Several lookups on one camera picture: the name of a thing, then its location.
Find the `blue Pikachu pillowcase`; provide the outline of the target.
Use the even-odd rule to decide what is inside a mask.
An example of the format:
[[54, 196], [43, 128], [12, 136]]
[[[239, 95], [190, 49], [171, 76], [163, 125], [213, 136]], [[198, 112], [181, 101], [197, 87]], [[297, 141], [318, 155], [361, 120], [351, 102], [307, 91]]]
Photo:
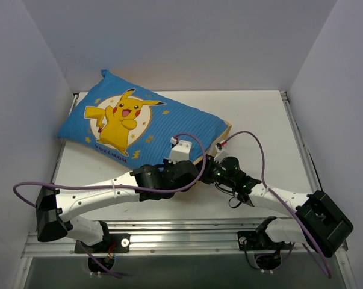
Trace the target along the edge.
[[190, 160], [212, 153], [231, 124], [135, 85], [109, 70], [69, 114], [58, 138], [88, 146], [130, 169], [162, 163], [178, 134], [190, 141]]

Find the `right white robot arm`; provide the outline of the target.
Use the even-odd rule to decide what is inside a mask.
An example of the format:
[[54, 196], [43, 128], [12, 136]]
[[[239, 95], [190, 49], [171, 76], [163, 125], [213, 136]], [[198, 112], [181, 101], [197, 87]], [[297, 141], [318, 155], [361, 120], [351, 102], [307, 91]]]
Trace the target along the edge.
[[283, 219], [268, 217], [258, 226], [254, 241], [260, 248], [302, 243], [330, 258], [353, 231], [351, 221], [323, 191], [293, 193], [264, 185], [243, 172], [239, 160], [232, 156], [216, 161], [207, 155], [197, 167], [204, 170], [201, 182], [214, 184], [242, 204], [285, 215]]

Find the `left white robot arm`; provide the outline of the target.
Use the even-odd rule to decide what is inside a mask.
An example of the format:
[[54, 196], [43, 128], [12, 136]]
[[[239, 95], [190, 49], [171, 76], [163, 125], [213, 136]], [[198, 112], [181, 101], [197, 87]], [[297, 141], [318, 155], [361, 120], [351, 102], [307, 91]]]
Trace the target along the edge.
[[109, 248], [105, 223], [82, 215], [121, 203], [171, 198], [188, 190], [199, 169], [188, 160], [176, 164], [143, 165], [105, 182], [69, 191], [43, 186], [36, 200], [37, 239], [47, 243], [64, 237], [79, 240], [95, 252]]

